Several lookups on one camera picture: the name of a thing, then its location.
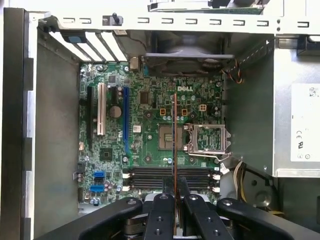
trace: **motherboard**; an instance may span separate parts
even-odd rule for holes
[[[149,76],[141,65],[86,63],[79,82],[80,203],[107,205],[162,192],[172,174],[172,101],[177,94],[178,175],[193,193],[219,198],[222,79]]]

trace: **blue pcie slot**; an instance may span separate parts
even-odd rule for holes
[[[93,173],[94,178],[104,178],[106,176],[106,173],[104,171],[95,171]]]
[[[93,193],[101,193],[105,190],[105,186],[103,185],[91,185],[90,191]]]
[[[126,154],[129,153],[129,111],[130,111],[130,89],[125,86],[123,88],[123,142],[124,151]]]

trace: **dell logo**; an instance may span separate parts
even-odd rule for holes
[[[178,86],[178,92],[193,92],[192,86]]]

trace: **label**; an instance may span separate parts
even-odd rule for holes
[[[178,86],[178,92],[193,92],[192,86]]]
[[[320,162],[320,83],[296,83],[291,92],[291,161]]]
[[[126,30],[113,30],[115,35],[127,35]]]

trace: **cpu socket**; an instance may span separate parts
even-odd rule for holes
[[[159,150],[172,150],[172,126],[159,125],[158,128],[158,149]],[[183,129],[181,126],[176,128],[176,143],[177,150],[183,149]]]

